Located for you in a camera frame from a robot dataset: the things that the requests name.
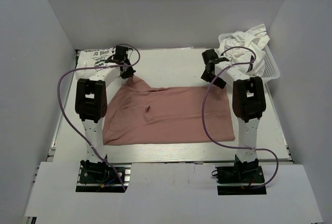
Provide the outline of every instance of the white cloth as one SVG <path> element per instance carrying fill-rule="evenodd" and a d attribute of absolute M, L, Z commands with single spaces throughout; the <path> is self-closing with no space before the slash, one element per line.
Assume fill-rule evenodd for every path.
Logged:
<path fill-rule="evenodd" d="M 77 61 L 79 67 L 100 67 L 105 66 L 105 61 L 114 53 L 114 48 L 82 50 Z M 75 72 L 76 78 L 88 79 L 93 76 L 98 69 L 79 70 Z"/>
<path fill-rule="evenodd" d="M 220 42 L 218 51 L 219 54 L 221 54 L 224 50 L 234 46 L 244 46 L 252 49 L 257 55 L 257 59 L 253 64 L 253 69 L 250 72 L 247 72 L 249 65 L 238 65 L 237 69 L 250 76 L 262 76 L 265 70 L 265 52 L 262 51 L 262 49 L 266 46 L 269 40 L 270 37 L 266 33 L 265 24 L 261 24 L 246 32 L 236 31 L 233 34 L 229 34 L 229 37 Z M 251 56 L 252 53 L 250 51 L 241 48 L 231 49 L 225 53 L 225 57 L 227 57 L 232 64 L 249 62 Z"/>

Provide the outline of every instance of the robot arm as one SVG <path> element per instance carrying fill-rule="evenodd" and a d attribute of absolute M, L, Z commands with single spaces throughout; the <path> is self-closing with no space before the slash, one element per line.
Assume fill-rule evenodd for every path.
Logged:
<path fill-rule="evenodd" d="M 215 51 L 207 50 L 203 54 L 205 71 L 202 79 L 211 82 L 221 70 L 231 65 L 228 59 L 219 58 Z M 241 181 L 252 177 L 258 169 L 256 148 L 257 128 L 266 109 L 264 86 L 260 77 L 250 77 L 235 67 L 224 71 L 215 81 L 215 85 L 233 89 L 232 108 L 239 122 L 239 146 L 252 150 L 238 149 L 235 156 L 234 172 Z"/>
<path fill-rule="evenodd" d="M 115 54 L 106 63 L 129 64 L 128 48 L 117 46 Z M 112 67 L 97 71 L 88 79 L 79 79 L 76 89 L 75 111 L 79 114 L 86 138 L 101 157 L 106 154 L 103 149 L 103 118 L 107 112 L 106 88 L 117 77 L 127 79 L 133 76 L 135 70 L 131 67 Z M 87 144 L 87 159 L 99 161 L 91 147 Z"/>

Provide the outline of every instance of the pink fabric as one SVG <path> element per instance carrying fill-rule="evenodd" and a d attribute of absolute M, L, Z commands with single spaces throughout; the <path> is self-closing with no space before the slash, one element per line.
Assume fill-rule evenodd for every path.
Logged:
<path fill-rule="evenodd" d="M 207 87 L 152 88 L 138 77 L 128 79 L 108 105 L 104 145 L 209 142 L 201 119 L 206 90 Z M 234 140 L 226 89 L 211 89 L 205 119 L 215 140 Z"/>

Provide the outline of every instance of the white wall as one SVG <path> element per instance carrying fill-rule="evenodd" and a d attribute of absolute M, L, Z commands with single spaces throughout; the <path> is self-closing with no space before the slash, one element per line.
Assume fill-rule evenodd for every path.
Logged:
<path fill-rule="evenodd" d="M 76 49 L 216 47 L 218 35 L 270 26 L 283 0 L 49 0 Z"/>
<path fill-rule="evenodd" d="M 332 223 L 332 0 L 285 0 L 269 30 L 281 77 L 271 83 L 293 158 Z"/>
<path fill-rule="evenodd" d="M 1 223 L 22 221 L 59 117 L 57 80 L 74 54 L 47 0 L 0 0 Z"/>

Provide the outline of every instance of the white laundry basket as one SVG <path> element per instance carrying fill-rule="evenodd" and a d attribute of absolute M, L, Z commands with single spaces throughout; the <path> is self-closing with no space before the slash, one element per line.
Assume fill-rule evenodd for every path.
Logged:
<path fill-rule="evenodd" d="M 219 35 L 218 37 L 219 43 L 221 43 L 222 40 L 228 38 L 229 36 L 230 34 Z M 263 48 L 263 51 L 265 52 L 264 56 L 265 70 L 261 79 L 263 80 L 264 83 L 267 83 L 270 80 L 278 79 L 280 77 L 280 72 L 278 67 L 276 66 L 273 55 L 271 54 L 271 51 L 267 45 L 265 46 L 265 48 Z"/>

